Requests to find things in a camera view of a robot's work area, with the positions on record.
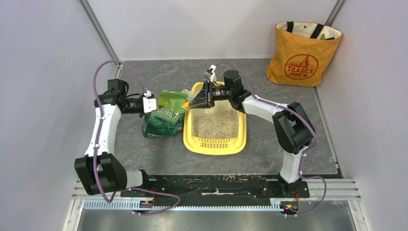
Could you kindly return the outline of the orange litter scoop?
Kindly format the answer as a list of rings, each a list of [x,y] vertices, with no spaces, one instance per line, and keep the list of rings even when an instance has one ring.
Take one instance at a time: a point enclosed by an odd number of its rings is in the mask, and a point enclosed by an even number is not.
[[[190,110],[191,107],[190,107],[189,103],[190,103],[190,102],[184,102],[184,103],[181,105],[181,107],[182,107],[182,108],[185,108],[186,110]]]

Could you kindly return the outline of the yellow litter box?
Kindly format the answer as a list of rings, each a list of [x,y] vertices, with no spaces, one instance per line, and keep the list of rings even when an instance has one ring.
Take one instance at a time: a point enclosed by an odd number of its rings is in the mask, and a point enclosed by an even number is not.
[[[216,101],[210,109],[191,109],[185,114],[183,142],[186,148],[192,152],[206,155],[229,155],[242,151],[247,139],[246,114],[236,111],[239,117],[239,132],[236,138],[230,139],[206,139],[192,135],[192,120],[195,116],[204,113],[233,110],[229,101]]]

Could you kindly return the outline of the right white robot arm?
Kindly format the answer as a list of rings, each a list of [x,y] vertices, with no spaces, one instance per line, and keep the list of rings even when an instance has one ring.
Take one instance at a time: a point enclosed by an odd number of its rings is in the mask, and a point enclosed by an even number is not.
[[[244,88],[237,70],[225,71],[223,78],[224,85],[221,86],[205,81],[198,94],[184,106],[207,109],[214,107],[216,101],[228,100],[233,109],[271,122],[284,150],[283,164],[274,190],[284,197],[301,190],[306,151],[316,140],[315,130],[302,105],[298,102],[279,104],[257,96]]]

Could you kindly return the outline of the green litter bag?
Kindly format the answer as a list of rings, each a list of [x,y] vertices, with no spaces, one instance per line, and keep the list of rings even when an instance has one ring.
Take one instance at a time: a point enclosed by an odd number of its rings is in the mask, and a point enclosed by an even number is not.
[[[182,105],[192,99],[189,90],[163,90],[158,97],[158,109],[144,116],[142,134],[146,138],[170,137],[183,129],[185,114]]]

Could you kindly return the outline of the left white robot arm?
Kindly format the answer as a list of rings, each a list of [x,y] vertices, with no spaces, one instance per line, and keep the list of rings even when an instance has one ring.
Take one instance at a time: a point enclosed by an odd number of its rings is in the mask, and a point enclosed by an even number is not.
[[[94,101],[95,125],[84,157],[75,159],[74,169],[88,195],[123,191],[127,188],[138,196],[150,193],[151,184],[143,179],[144,170],[127,171],[114,156],[115,136],[122,114],[144,113],[143,99],[127,96],[129,84],[110,79],[107,91]]]

